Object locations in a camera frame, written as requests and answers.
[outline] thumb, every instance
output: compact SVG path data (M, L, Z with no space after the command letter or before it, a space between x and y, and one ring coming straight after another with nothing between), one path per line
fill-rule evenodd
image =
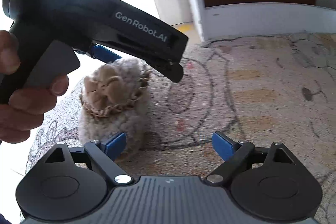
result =
M20 66L16 52L18 41L7 31L0 31L0 73L13 74Z

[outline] device handle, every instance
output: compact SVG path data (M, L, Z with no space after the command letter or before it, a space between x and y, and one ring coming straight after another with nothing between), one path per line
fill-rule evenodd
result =
M8 104L12 93L24 86L31 71L53 41L53 32L45 24L15 20L10 33L18 39L17 53L21 64L11 75L0 75L0 104Z

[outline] ruffled brown trim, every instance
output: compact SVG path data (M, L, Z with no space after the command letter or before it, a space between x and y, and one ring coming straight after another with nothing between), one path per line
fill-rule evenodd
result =
M100 118L110 117L113 114L121 113L124 110L133 109L135 106L135 103L141 98L143 94L143 90L147 88L148 86L150 73L151 73L151 69L149 69L147 65L144 65L143 72L140 78L138 79L138 81L140 82L140 86L137 90L135 90L132 93L131 98L128 99L125 103L117 104L114 106L107 106L104 109L93 108L89 103L84 102L83 101L83 89L82 89L81 93L79 94L79 100L82 104L82 107L86 110L88 114L90 114L96 120Z

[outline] fluffy fabric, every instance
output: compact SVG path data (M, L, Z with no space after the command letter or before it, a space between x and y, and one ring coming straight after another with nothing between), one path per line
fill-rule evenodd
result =
M82 144L104 141L121 131L127 135L127 145L116 162L139 150L146 123L149 75L150 68L144 61L121 58L85 77L78 127Z

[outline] silver screw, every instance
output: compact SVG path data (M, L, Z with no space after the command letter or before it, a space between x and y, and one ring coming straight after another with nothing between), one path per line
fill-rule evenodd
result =
M129 175L118 175L114 178L114 180L119 184L126 184L129 183L132 178Z
M207 181L209 181L210 183L219 183L223 181L223 177L221 175L209 175L207 176Z

